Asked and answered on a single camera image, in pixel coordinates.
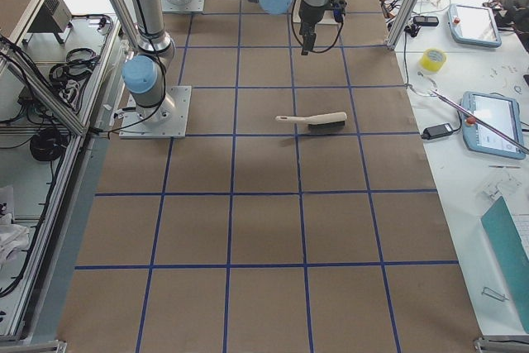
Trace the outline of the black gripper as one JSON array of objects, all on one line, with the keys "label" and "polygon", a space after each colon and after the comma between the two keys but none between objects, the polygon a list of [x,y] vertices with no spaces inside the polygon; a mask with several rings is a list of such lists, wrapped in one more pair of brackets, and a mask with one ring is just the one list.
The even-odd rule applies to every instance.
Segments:
[{"label": "black gripper", "polygon": [[330,12],[334,22],[342,25],[346,14],[346,0],[301,0],[298,9],[300,18],[299,34],[303,37],[301,55],[313,52],[317,34],[316,25],[326,12]]}]

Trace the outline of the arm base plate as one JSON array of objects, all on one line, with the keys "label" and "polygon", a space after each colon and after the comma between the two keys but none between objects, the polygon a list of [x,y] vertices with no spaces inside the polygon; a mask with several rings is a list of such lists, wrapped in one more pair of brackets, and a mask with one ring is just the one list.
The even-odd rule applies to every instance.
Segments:
[{"label": "arm base plate", "polygon": [[124,114],[123,128],[119,131],[119,136],[123,139],[184,138],[191,95],[191,86],[168,87],[165,100],[151,116],[150,114],[156,107],[138,108],[135,99],[130,94],[127,106],[133,107],[133,110]]},{"label": "arm base plate", "polygon": [[161,0],[162,12],[173,14],[202,13],[205,0]]}]

